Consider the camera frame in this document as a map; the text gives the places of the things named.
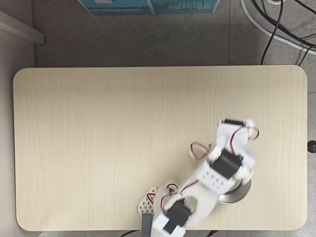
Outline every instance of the black knob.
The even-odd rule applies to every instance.
[[[311,140],[307,143],[307,151],[310,153],[316,153],[316,141]]]

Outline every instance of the light wood tabletop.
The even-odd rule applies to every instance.
[[[134,230],[151,186],[185,181],[189,144],[254,119],[249,194],[197,230],[307,218],[307,77],[297,66],[24,69],[14,79],[16,217],[29,231]]]

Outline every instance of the white plastic part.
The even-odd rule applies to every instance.
[[[163,214],[160,214],[154,221],[153,226],[154,229],[158,231],[160,236],[164,237],[182,237],[184,236],[186,230],[183,227],[176,226],[176,228],[173,230],[171,234],[169,234],[167,231],[165,231],[163,228],[169,221],[169,218],[166,217]]]
[[[245,165],[242,165],[240,169],[237,171],[237,173],[234,175],[234,177],[237,180],[248,179],[250,174],[251,173],[248,167],[246,167]]]
[[[250,181],[252,175],[253,175],[253,169],[250,171],[250,174],[249,174],[248,178],[244,178],[244,179],[242,180],[242,184],[245,185],[245,184],[249,183],[249,181]]]
[[[274,1],[274,0],[266,0],[268,3],[272,4],[272,5],[280,5],[281,1]]]
[[[179,190],[182,190],[188,184],[196,181],[195,177],[191,177]],[[164,209],[169,209],[177,200],[183,198],[194,198],[197,200],[197,206],[192,211],[191,217],[186,223],[186,226],[192,227],[202,222],[217,204],[219,195],[210,191],[204,184],[196,183],[186,188],[182,193],[172,195],[168,202],[164,205]]]
[[[251,170],[255,166],[255,159],[251,157],[250,155],[246,154],[244,151],[241,152],[241,155],[243,157],[242,164],[243,166],[246,166],[249,170]]]
[[[138,213],[140,217],[142,217],[142,214],[154,214],[154,205],[148,200],[147,194],[148,193],[153,193],[155,194],[157,189],[155,187],[151,187],[148,192],[145,194],[145,196],[142,198],[140,203],[137,206]]]
[[[236,141],[239,145],[247,145],[248,137],[250,136],[249,129],[246,127],[241,127],[239,125],[233,125],[228,123],[223,123],[218,127],[216,134],[216,145],[220,147],[225,147],[228,151],[231,151],[230,138],[233,133],[235,133],[232,142],[233,146],[234,143],[236,143]]]
[[[227,192],[235,183],[234,179],[227,179],[210,168],[207,161],[204,161],[200,166],[200,170],[197,172],[197,179],[218,195]]]
[[[170,236],[169,233],[167,233],[166,231],[161,231],[156,228],[154,228],[155,226],[155,222],[158,221],[157,225],[160,226],[161,223],[159,224],[159,222],[161,222],[162,220],[157,220],[157,218],[159,216],[164,216],[163,214],[163,210],[161,209],[161,199],[166,196],[167,194],[169,194],[169,189],[167,188],[168,184],[176,184],[175,182],[173,182],[172,180],[169,180],[167,183],[165,183],[163,186],[160,186],[158,188],[158,190],[156,191],[156,195],[155,195],[155,201],[154,201],[154,219],[153,219],[153,224],[152,224],[152,233],[151,233],[151,237],[165,237],[165,236]],[[165,197],[164,198],[164,203],[168,202],[170,197]]]
[[[246,119],[245,121],[245,125],[246,127],[254,127],[255,126],[255,123],[253,122],[253,120],[251,119]],[[248,129],[248,136],[251,137],[254,133],[254,129]]]
[[[211,162],[214,162],[220,156],[220,154],[222,153],[222,149],[223,149],[223,147],[220,147],[220,146],[216,145],[214,147],[214,149],[207,154],[207,158]]]

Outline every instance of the gray floor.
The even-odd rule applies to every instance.
[[[301,0],[316,9],[315,0]],[[250,0],[251,15],[269,30]],[[279,7],[266,4],[277,17]],[[258,65],[269,38],[245,17],[239,0],[221,0],[214,14],[92,17],[76,0],[33,0],[34,27],[46,44],[35,48],[37,67],[128,67]],[[284,4],[282,24],[305,36],[316,32],[316,16],[292,0]],[[273,41],[265,64],[296,64],[302,53]],[[302,68],[308,76],[309,133],[316,140],[316,56]],[[215,237],[316,236],[316,157],[308,155],[308,219],[297,231],[220,231]],[[123,232],[45,232],[43,237],[119,237]],[[187,237],[205,237],[190,231]],[[134,233],[130,237],[139,237]]]

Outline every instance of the stainless steel bowl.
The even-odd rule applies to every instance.
[[[232,186],[225,194],[221,195],[218,199],[220,203],[223,204],[233,204],[239,202],[247,196],[251,187],[251,180],[245,184],[241,185],[241,182],[238,182]]]

